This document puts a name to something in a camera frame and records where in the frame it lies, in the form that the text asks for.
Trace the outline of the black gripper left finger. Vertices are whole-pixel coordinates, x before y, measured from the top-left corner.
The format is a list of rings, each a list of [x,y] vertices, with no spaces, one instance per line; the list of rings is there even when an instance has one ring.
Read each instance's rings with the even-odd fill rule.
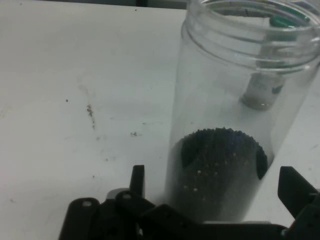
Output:
[[[134,165],[129,188],[103,203],[91,197],[73,200],[67,209],[60,240],[146,240],[138,223],[155,208],[145,199],[145,166]]]

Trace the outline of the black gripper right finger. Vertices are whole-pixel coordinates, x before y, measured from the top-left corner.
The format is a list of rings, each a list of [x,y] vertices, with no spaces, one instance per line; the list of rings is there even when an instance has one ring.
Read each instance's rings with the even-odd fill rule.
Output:
[[[285,240],[318,240],[320,238],[320,191],[291,166],[279,172],[277,195],[294,218],[282,231]]]

